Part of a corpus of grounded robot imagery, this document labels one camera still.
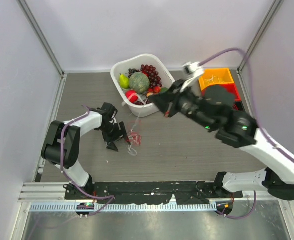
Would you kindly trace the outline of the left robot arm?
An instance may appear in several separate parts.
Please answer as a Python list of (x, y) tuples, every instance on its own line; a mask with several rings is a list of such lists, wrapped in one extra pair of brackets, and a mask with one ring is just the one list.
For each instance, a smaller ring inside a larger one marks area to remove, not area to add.
[(116, 119), (118, 110), (111, 103), (69, 121), (53, 121), (47, 131), (41, 157), (60, 169), (76, 188), (76, 194), (87, 200), (94, 193), (93, 178), (79, 162), (81, 137), (90, 131), (100, 131), (108, 150), (118, 152), (115, 142), (130, 143), (125, 124)]

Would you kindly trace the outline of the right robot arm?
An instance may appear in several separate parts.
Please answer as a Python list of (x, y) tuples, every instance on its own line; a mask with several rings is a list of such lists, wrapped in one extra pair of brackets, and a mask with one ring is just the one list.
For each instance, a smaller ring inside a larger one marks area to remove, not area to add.
[(269, 138), (248, 113), (234, 109), (234, 95), (224, 87), (212, 85), (198, 97), (183, 85), (183, 80), (176, 81), (167, 91), (153, 94), (148, 100), (166, 118), (181, 113), (208, 132), (215, 132), (215, 138), (223, 144), (252, 155), (266, 166), (253, 172), (219, 172), (213, 193), (223, 198), (239, 191), (264, 191), (278, 199), (294, 201), (294, 154)]

